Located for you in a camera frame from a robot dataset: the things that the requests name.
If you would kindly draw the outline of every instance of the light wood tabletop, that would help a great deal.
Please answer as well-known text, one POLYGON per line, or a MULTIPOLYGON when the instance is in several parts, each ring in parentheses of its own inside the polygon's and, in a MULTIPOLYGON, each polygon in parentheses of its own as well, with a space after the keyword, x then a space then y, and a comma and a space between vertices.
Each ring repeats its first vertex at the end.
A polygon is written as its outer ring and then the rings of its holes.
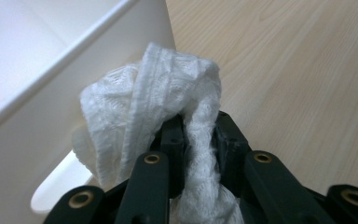
POLYGON ((167 0, 176 47, 216 61, 221 109, 306 187, 358 187, 358 0, 167 0))

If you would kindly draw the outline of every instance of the wooden table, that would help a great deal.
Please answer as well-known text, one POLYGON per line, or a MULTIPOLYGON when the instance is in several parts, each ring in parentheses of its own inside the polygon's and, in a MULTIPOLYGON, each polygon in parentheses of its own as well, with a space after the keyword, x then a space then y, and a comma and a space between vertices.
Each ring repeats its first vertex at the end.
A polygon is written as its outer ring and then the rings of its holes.
POLYGON ((168 0, 177 49, 215 60, 221 109, 305 186, 358 186, 358 0, 168 0))

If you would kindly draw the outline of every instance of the towel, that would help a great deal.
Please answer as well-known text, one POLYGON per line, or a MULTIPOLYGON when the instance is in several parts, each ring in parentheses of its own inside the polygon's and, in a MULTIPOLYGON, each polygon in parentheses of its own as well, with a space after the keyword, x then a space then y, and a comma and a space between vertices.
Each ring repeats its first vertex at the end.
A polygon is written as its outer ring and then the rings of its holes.
POLYGON ((74 133, 74 152, 111 189, 130 177, 162 123, 181 114, 191 149, 171 223, 243 223, 236 198, 219 184, 211 145, 220 95, 215 62, 151 43, 141 62, 111 71, 81 92, 87 129, 74 133))

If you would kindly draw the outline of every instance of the white towel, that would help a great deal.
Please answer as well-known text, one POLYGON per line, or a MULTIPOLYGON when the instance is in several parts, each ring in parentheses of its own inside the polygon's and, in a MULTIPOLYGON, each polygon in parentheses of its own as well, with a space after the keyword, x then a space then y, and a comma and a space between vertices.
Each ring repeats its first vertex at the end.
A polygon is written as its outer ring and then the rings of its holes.
POLYGON ((161 124, 184 117, 189 163, 171 223, 243 223, 235 197, 219 184, 211 146, 221 84, 216 63, 150 44, 140 63, 110 72, 82 91, 87 131, 74 134, 77 157, 104 189, 131 175, 161 124))

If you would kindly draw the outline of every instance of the white plastic bin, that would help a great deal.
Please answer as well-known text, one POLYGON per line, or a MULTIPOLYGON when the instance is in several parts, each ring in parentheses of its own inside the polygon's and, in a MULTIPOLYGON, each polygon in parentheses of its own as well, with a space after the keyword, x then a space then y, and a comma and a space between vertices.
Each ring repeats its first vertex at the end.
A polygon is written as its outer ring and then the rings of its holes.
POLYGON ((174 49, 163 0, 0 1, 0 224, 44 220, 31 199, 85 122, 78 94, 151 41, 174 49))

